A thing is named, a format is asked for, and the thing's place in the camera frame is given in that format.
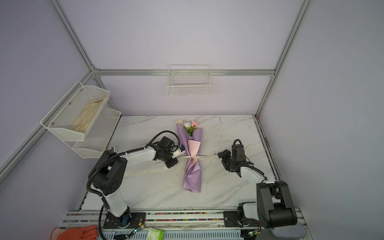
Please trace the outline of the white blue fake flower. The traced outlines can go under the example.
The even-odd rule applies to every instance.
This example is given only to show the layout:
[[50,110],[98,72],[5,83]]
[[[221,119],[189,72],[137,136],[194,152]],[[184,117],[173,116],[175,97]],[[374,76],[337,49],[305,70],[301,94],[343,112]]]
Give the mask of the white blue fake flower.
[[192,126],[191,122],[183,122],[183,126],[189,129]]

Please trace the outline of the purple pink wrapping paper sheet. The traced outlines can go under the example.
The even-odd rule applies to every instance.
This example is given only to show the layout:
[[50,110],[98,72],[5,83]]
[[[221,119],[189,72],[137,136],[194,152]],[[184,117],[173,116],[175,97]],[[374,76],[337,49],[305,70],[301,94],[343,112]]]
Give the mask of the purple pink wrapping paper sheet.
[[183,189],[192,193],[200,193],[202,186],[202,167],[198,156],[202,146],[203,129],[191,126],[189,129],[177,124],[180,144],[185,147],[185,155],[188,158],[183,181]]

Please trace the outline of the red pink fake rose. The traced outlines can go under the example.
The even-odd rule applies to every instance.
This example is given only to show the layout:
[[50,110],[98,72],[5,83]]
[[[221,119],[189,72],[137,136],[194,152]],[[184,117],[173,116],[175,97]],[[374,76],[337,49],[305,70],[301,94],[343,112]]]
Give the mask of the red pink fake rose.
[[194,128],[197,128],[197,127],[198,127],[198,123],[196,123],[195,121],[191,121],[191,125],[192,125]]

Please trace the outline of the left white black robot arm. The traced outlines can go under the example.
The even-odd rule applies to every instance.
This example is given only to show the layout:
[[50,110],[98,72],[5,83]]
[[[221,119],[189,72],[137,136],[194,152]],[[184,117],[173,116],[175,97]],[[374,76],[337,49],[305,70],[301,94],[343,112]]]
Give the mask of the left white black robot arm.
[[121,153],[106,150],[90,171],[86,189],[102,200],[103,207],[107,210],[107,219],[114,220],[123,228],[132,218],[121,192],[128,161],[160,160],[170,169],[178,163],[179,150],[183,150],[180,138],[169,130],[161,131],[140,148]]

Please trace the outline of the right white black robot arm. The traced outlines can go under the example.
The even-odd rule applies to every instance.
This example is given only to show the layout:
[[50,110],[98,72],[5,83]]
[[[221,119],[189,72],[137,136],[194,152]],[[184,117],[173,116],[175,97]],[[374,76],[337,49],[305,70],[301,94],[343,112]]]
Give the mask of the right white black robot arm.
[[298,222],[289,186],[284,181],[270,180],[245,154],[242,144],[217,154],[224,169],[245,179],[256,191],[256,201],[239,203],[237,210],[225,211],[226,227],[238,226],[275,229]]

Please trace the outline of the lower white mesh shelf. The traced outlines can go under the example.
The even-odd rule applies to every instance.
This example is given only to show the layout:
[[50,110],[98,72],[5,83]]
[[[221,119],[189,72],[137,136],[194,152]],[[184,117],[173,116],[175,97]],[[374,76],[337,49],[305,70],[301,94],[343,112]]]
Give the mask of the lower white mesh shelf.
[[116,129],[121,112],[105,107],[97,117],[83,142],[76,142],[72,150],[83,159],[100,158]]

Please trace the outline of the white mesh shelf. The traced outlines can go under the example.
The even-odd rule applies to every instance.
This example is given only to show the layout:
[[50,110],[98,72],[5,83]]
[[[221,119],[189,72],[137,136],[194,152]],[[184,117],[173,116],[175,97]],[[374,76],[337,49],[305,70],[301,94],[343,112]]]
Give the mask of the white mesh shelf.
[[[106,97],[85,134],[74,132],[71,125],[85,105],[93,99]],[[64,97],[41,120],[41,125],[63,142],[82,142],[110,98],[110,91],[76,82]]]
[[72,150],[83,159],[100,158],[116,129],[121,112],[105,107],[97,117],[83,142],[76,142]]

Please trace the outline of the green white label card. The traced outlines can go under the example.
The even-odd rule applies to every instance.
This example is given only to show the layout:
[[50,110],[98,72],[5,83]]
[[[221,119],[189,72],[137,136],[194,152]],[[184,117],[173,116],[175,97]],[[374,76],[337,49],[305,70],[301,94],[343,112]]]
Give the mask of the green white label card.
[[164,235],[164,231],[150,228],[146,240],[163,240]]

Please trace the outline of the beige cloth in shelf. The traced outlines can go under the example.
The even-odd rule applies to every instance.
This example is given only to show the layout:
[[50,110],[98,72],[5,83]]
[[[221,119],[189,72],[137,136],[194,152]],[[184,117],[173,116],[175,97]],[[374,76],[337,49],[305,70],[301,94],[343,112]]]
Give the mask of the beige cloth in shelf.
[[105,99],[106,97],[93,99],[88,104],[86,104],[81,114],[71,125],[71,130],[85,134]]

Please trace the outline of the grey foam pad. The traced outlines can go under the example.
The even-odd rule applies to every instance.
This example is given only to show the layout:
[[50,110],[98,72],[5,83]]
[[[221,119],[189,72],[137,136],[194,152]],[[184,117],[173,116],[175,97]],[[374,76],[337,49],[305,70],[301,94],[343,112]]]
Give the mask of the grey foam pad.
[[292,226],[277,227],[271,229],[271,232],[273,236],[287,240],[296,240],[307,236],[307,230],[301,223]]

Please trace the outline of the upper white mesh shelf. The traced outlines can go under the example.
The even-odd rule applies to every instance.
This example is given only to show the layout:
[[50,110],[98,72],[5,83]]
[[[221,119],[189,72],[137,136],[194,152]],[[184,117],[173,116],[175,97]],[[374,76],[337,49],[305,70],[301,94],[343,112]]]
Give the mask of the upper white mesh shelf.
[[[71,125],[85,105],[93,99],[106,97],[85,134],[74,132]],[[76,82],[64,97],[41,120],[41,125],[63,142],[82,142],[110,98],[110,91]]]

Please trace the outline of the orange rubber glove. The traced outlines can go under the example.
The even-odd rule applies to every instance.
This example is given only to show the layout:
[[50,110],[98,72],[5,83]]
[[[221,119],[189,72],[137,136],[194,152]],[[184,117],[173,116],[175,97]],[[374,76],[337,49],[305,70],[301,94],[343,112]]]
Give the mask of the orange rubber glove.
[[50,240],[95,240],[99,236],[97,226],[69,228],[67,230],[55,228]]

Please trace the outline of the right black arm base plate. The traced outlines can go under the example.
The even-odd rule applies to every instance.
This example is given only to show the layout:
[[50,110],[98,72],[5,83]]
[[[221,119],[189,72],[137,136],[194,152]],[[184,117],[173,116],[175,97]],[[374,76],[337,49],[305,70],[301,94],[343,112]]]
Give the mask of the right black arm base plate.
[[261,227],[259,220],[246,218],[243,213],[237,211],[224,211],[223,215],[226,228]]

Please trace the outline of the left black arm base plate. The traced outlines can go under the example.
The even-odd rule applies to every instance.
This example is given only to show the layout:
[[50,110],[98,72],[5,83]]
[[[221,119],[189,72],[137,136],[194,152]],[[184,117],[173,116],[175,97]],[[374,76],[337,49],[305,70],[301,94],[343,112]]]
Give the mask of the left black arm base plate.
[[139,224],[144,224],[147,214],[145,212],[126,212],[120,217],[106,213],[104,229],[136,229]]

